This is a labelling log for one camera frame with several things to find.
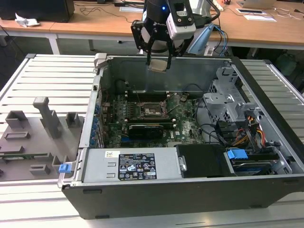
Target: power supply label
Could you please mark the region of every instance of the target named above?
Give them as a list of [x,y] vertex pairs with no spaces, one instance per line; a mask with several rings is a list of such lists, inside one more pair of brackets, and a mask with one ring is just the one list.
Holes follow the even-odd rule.
[[121,181],[157,179],[154,153],[120,154],[118,179]]

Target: computer case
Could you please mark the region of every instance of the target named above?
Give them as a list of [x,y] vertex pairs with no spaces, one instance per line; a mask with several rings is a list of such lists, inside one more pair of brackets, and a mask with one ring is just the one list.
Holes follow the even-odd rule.
[[15,13],[23,18],[35,18],[54,22],[68,22],[74,13],[73,0],[1,0],[0,17],[15,19]]

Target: metal grate surface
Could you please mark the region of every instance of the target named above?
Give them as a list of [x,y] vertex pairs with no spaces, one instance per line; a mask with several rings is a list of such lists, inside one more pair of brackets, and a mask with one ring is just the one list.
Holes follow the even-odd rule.
[[85,116],[95,76],[94,56],[36,55],[23,64],[0,101],[0,137],[10,111],[22,110],[26,117],[40,116],[32,105],[36,96],[48,96],[49,107],[58,116],[67,112]]
[[[242,62],[296,135],[304,142],[303,96],[273,65],[266,64],[263,60],[242,60]],[[243,90],[249,100],[255,102],[245,86]]]

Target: laptop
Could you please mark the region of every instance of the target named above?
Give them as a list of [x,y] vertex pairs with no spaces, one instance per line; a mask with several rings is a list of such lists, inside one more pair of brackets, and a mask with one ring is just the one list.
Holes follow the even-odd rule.
[[244,8],[268,9],[273,6],[276,0],[245,0],[237,1],[238,5]]

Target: black plastic cover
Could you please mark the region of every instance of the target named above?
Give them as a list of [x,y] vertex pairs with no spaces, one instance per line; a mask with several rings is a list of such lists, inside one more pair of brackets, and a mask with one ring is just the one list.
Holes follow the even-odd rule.
[[180,144],[176,148],[178,156],[185,158],[184,178],[232,176],[220,144]]

